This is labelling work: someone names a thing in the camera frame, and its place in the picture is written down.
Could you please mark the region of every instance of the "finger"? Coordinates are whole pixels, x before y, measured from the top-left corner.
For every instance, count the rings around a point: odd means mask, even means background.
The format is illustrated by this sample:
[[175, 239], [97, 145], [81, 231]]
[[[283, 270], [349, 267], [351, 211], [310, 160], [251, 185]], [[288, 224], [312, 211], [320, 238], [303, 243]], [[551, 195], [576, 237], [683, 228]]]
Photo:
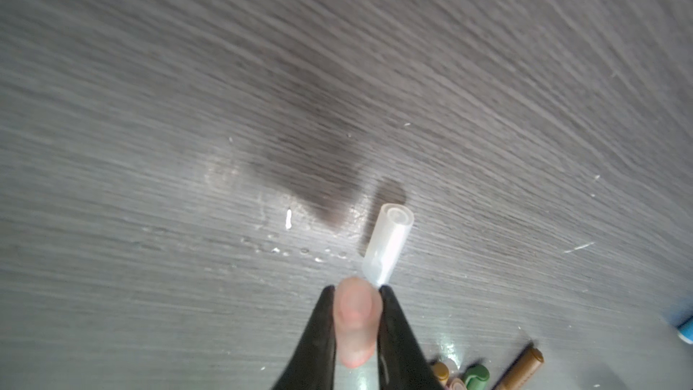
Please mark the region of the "finger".
[[359, 367], [373, 355], [382, 313], [383, 299], [367, 281], [351, 277], [337, 286], [333, 315], [337, 357], [344, 366]]

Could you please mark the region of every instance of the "brown marker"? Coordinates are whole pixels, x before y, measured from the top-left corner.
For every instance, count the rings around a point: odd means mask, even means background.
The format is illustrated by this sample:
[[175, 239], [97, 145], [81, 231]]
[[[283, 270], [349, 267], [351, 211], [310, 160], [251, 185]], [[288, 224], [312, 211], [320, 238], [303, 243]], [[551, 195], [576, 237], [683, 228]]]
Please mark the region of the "brown marker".
[[500, 380], [496, 390], [520, 390], [543, 365], [544, 356], [540, 350], [534, 347], [525, 350], [515, 365]]

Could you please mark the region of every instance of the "white speck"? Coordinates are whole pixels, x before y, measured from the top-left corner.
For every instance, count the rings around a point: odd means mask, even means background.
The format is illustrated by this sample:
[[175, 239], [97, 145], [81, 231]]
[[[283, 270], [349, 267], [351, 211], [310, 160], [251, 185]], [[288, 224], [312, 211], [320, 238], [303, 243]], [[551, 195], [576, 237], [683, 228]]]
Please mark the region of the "white speck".
[[564, 251], [564, 253], [565, 253], [565, 254], [568, 254], [568, 253], [570, 253], [571, 251], [576, 251], [576, 250], [579, 250], [580, 248], [589, 247], [589, 246], [591, 246], [592, 244], [594, 244], [594, 241], [588, 242], [587, 244], [583, 244], [582, 246], [578, 246], [578, 247], [575, 247], [575, 248], [571, 248], [570, 250]]
[[291, 229], [291, 208], [286, 210], [286, 230]]

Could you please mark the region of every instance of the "wooden floor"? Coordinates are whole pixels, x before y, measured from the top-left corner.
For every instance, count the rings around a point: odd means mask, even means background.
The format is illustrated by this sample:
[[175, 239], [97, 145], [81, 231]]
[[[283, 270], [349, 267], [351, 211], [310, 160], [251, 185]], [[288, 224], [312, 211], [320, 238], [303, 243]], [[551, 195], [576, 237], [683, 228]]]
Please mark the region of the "wooden floor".
[[269, 388], [386, 201], [427, 356], [693, 386], [693, 0], [0, 0], [0, 106], [0, 388]]

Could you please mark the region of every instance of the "white plastic tube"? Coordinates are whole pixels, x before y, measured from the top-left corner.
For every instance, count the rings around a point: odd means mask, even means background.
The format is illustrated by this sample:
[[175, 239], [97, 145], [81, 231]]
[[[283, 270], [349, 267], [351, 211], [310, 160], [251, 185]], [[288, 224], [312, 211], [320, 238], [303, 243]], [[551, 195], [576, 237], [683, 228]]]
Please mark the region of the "white plastic tube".
[[380, 287], [388, 282], [412, 224], [414, 213], [406, 206], [385, 204], [380, 207], [362, 267], [365, 278], [373, 286]]

